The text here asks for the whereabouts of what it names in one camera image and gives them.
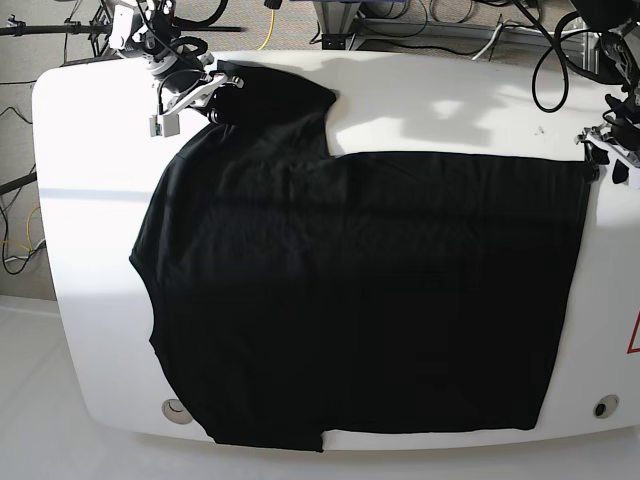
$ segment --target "wire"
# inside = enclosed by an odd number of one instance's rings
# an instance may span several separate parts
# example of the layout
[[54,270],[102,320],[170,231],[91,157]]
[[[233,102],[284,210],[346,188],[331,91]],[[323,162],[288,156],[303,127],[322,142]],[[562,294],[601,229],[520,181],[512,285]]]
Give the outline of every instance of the wire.
[[[437,0],[429,0],[429,15],[431,15],[431,18],[433,20],[435,20],[436,22],[443,23],[442,20],[440,20],[436,15],[436,3],[437,3]],[[460,20],[458,20],[456,22],[446,22],[446,23],[464,23],[464,22],[466,22],[467,20],[469,20],[469,18],[471,18],[471,15],[473,15],[473,7],[474,7],[474,5],[475,5],[475,3],[473,2],[473,0],[469,0],[469,10],[465,14],[465,16],[462,17]]]
[[[67,18],[64,23],[70,23],[71,20],[73,19],[73,16],[76,14],[76,12],[78,11],[78,9],[80,8],[80,6],[82,5],[82,2],[84,2],[84,0],[76,0],[76,3],[73,5],[73,8],[71,9],[71,13],[69,14],[69,18]],[[64,34],[64,48],[62,51],[62,59],[63,59],[63,64],[67,63],[67,43],[69,41],[69,34],[65,33]]]
[[482,50],[476,53],[476,55],[471,60],[478,60],[482,55],[484,55],[487,52],[487,50],[489,50],[493,45],[495,45],[498,42],[498,38],[500,37],[500,32],[502,32],[503,28],[504,28],[504,23],[499,23],[495,31],[493,32],[493,35],[491,36],[491,39],[489,40],[489,42],[482,48]]
[[[583,34],[583,33],[589,33],[589,32],[592,32],[592,30],[574,31],[574,32],[571,32],[568,35],[565,35],[564,37],[562,37],[562,39],[560,41],[564,42],[568,38],[575,37],[576,35],[580,35],[580,34]],[[537,92],[536,85],[538,84],[538,74],[540,73],[540,69],[542,68],[542,64],[544,63],[544,61],[547,59],[547,57],[553,51],[554,51],[554,48],[553,47],[549,47],[549,49],[546,52],[544,52],[544,54],[540,57],[540,60],[538,60],[538,63],[536,64],[536,67],[533,69],[531,93],[533,95],[534,102],[536,102],[536,105],[538,105],[538,108],[540,108],[540,110],[542,110],[543,112],[545,111],[545,109],[541,108],[540,105],[539,105],[540,102],[538,101],[538,92]],[[562,108],[564,106],[564,104],[566,103],[566,101],[567,101],[567,96],[568,96],[568,93],[569,93],[569,81],[568,80],[569,79],[568,79],[568,76],[567,76],[567,78],[565,79],[565,92],[566,92],[566,94],[563,95],[563,101],[561,102],[561,104],[559,104],[559,107],[556,107],[556,109],[554,111],[560,110],[560,108]]]
[[[0,207],[0,214],[2,214],[2,219],[4,220],[4,224],[5,224],[4,239],[2,240],[2,267],[4,268],[5,272],[7,272],[9,275],[15,276],[15,275],[21,274],[24,271],[24,269],[27,267],[27,264],[29,263],[29,261],[31,261],[31,259],[35,257],[39,251],[46,248],[46,242],[44,238],[38,242],[35,249],[32,248],[32,245],[31,245],[31,234],[30,234],[30,228],[29,228],[30,220],[33,213],[39,208],[40,207],[34,208],[31,211],[31,214],[29,215],[29,219],[27,220],[27,239],[29,240],[29,246],[27,247],[22,244],[17,244],[29,253],[27,254],[26,257],[12,256],[7,258],[7,245],[9,245],[10,243],[9,242],[9,220],[7,218],[5,210]],[[10,270],[7,267],[7,264],[17,260],[21,260],[23,262],[22,266],[18,270],[15,270],[15,271]]]
[[4,263],[11,263],[17,260],[28,261],[29,257],[33,256],[34,253],[37,253],[40,250],[44,250],[45,248],[47,248],[47,246],[45,245],[45,242],[46,242],[46,239],[43,238],[37,243],[36,247],[31,252],[29,252],[29,255],[12,255],[11,257],[5,259]]
[[537,75],[535,74],[536,72],[534,72],[534,76],[531,83],[531,94],[533,95],[533,101],[536,104],[536,106],[545,113],[555,113],[558,110],[560,110],[562,107],[564,107],[564,104],[567,103],[567,99],[569,98],[569,72],[567,70],[567,57],[564,55],[564,53],[562,53],[560,48],[554,43],[553,38],[551,37],[551,35],[549,35],[549,32],[547,32],[547,30],[542,26],[542,24],[538,21],[537,18],[531,15],[531,13],[529,13],[529,11],[524,7],[524,5],[522,5],[520,0],[511,0],[511,1],[516,6],[516,8],[520,10],[520,13],[522,13],[525,17],[527,17],[529,21],[538,30],[540,30],[540,33],[544,35],[544,37],[549,42],[549,45],[551,45],[552,50],[555,50],[556,55],[558,55],[558,60],[560,61],[560,68],[562,69],[562,80],[564,83],[562,98],[560,99],[560,102],[558,102],[558,104],[552,108],[544,107],[538,100],[538,93],[536,90],[536,79],[537,79]]
[[407,48],[409,50],[442,50],[443,52],[449,52],[449,53],[452,53],[454,55],[461,55],[461,56],[475,55],[476,53],[478,53],[480,51],[480,49],[478,49],[478,50],[474,50],[472,52],[459,52],[457,50],[454,50],[454,49],[448,48],[448,47],[439,47],[439,46],[436,46],[436,45],[403,45],[402,43],[393,42],[391,40],[368,40],[368,41],[386,43],[388,45],[393,45],[395,47],[400,47],[400,48]]
[[176,27],[209,27],[211,25],[213,25],[214,23],[216,23],[218,20],[220,20],[220,17],[222,17],[222,15],[224,14],[225,10],[227,9],[227,4],[229,3],[229,0],[220,0],[220,5],[218,5],[218,8],[216,9],[215,12],[213,12],[213,15],[211,15],[209,18],[206,18],[202,21],[195,21],[195,20],[188,20],[186,18],[180,18],[180,17],[174,17],[173,18],[173,24]]
[[368,27],[367,25],[363,25],[362,23],[360,23],[360,26],[362,26],[363,28],[366,28],[370,32],[375,33],[376,35],[382,35],[384,37],[389,37],[389,38],[410,38],[410,37],[415,37],[416,35],[420,35],[422,32],[425,31],[425,29],[427,28],[427,25],[429,24],[429,13],[427,12],[427,7],[425,6],[423,0],[418,0],[418,1],[420,2],[422,9],[424,10],[424,24],[422,25],[422,27],[420,27],[420,30],[418,30],[417,32],[410,33],[408,35],[390,35],[388,33],[378,32],[373,28]]
[[36,82],[37,80],[29,80],[27,82],[0,82],[0,85],[31,85]]
[[267,34],[267,39],[264,41],[264,43],[258,50],[264,50],[264,47],[266,47],[269,44],[269,40],[271,40],[271,35],[273,34],[273,26],[275,25],[275,23],[276,23],[276,11],[271,10],[271,26],[269,27],[269,33]]
[[[36,165],[34,164],[33,167],[31,167],[31,170],[29,170],[29,175],[31,175],[33,173],[33,171],[36,169]],[[20,192],[22,192],[22,189],[25,187],[25,185],[23,185],[22,187],[20,187],[18,189],[18,191],[16,192],[16,194],[13,196],[13,198],[11,199],[11,201],[9,203],[5,205],[2,205],[5,209],[5,211],[9,211],[9,209],[11,207],[13,207],[13,204],[16,203],[16,200],[18,199],[18,195],[20,195]]]
[[33,210],[31,210],[31,213],[27,218],[27,242],[29,242],[29,251],[33,250],[33,245],[31,244],[31,218],[33,217],[33,214],[36,213],[38,210],[40,210],[39,205],[35,207]]
[[147,30],[149,30],[149,33],[151,33],[151,35],[153,35],[153,37],[158,41],[158,43],[160,45],[162,45],[165,49],[169,50],[179,60],[181,60],[183,63],[189,65],[191,68],[196,68],[196,69],[201,69],[202,68],[201,65],[196,64],[195,62],[191,62],[189,59],[185,58],[183,55],[178,53],[178,51],[175,50],[173,47],[171,47],[171,45],[168,45],[164,40],[162,40],[160,37],[158,37],[156,32],[151,27],[151,24],[149,23],[149,20],[147,20],[147,16],[144,14],[144,10],[142,10],[142,4],[140,3],[140,0],[136,0],[136,4],[138,5],[138,11],[140,12],[140,17],[142,17],[142,23],[144,23],[145,27],[147,27]]
[[10,245],[10,244],[14,244],[17,247],[22,248],[23,250],[26,250],[27,252],[30,252],[31,249],[29,247],[27,247],[26,245],[22,245],[21,243],[16,243],[16,242],[10,242],[9,240],[3,240],[2,241],[2,245]]
[[31,120],[27,119],[27,117],[25,117],[24,115],[22,115],[18,110],[16,110],[15,107],[7,107],[7,108],[5,108],[2,111],[2,113],[0,113],[0,117],[2,115],[4,115],[5,113],[7,113],[9,110],[11,110],[13,113],[15,113],[20,118],[20,120],[22,120],[27,125],[33,125],[33,122]]

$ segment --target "t-shirt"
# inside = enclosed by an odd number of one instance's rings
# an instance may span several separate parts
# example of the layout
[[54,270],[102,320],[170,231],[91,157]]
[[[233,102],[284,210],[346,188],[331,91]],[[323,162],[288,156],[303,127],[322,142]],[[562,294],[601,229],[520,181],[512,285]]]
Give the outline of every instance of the t-shirt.
[[333,157],[336,95],[222,63],[243,89],[167,166],[131,262],[151,343],[217,443],[536,426],[589,200],[584,161]]

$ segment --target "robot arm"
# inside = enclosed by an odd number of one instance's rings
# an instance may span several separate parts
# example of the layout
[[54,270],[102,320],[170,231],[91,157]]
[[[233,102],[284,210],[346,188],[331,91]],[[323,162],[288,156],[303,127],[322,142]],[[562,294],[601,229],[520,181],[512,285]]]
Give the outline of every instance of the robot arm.
[[622,100],[607,95],[609,110],[603,114],[604,122],[585,128],[576,140],[584,143],[591,155],[595,152],[601,158],[600,163],[603,157],[608,158],[616,169],[626,171],[629,186],[640,189],[639,4],[635,0],[572,0],[572,3],[587,26],[600,32],[600,50],[614,66],[622,91],[627,94]]
[[176,20],[175,0],[129,0],[114,11],[109,46],[123,57],[142,57],[159,82],[158,111],[149,125],[154,137],[179,134],[179,113],[188,107],[218,123],[219,116],[212,106],[215,91],[223,86],[243,87],[240,78],[207,72],[206,67],[213,64],[207,43],[195,37],[181,37]]

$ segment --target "white table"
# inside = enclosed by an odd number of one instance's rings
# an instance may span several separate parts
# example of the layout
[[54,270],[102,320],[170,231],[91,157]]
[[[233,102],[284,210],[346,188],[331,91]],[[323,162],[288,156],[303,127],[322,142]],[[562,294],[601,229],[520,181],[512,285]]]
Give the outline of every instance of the white table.
[[[547,115],[531,100],[531,72],[517,67],[367,52],[220,58],[260,62],[338,90],[328,119],[334,154],[437,150],[581,160],[582,147],[573,138],[600,123],[610,91],[572,79],[567,106]],[[561,80],[543,77],[541,99],[552,104]],[[206,119],[187,111],[180,136],[149,138],[155,88],[135,60],[49,71],[35,87],[33,104],[53,279],[91,415],[126,430],[208,439],[197,424],[175,425],[161,412],[162,402],[175,395],[148,343],[151,303],[128,261],[166,164]],[[592,191],[560,353],[534,430],[328,432],[325,448],[452,448],[640,424],[640,353],[627,353],[640,308],[640,192],[614,186],[611,171]],[[618,410],[596,419],[595,404],[609,394],[620,397]]]

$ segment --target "round hole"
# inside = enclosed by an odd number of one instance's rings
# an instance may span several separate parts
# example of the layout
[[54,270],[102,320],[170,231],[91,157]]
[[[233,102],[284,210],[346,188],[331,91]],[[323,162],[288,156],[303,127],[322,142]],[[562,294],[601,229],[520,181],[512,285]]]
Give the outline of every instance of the round hole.
[[187,425],[193,422],[191,414],[184,408],[182,402],[175,398],[165,400],[162,403],[162,413],[169,421],[178,425]]
[[593,408],[593,416],[599,419],[609,418],[618,408],[620,399],[617,395],[607,395]]

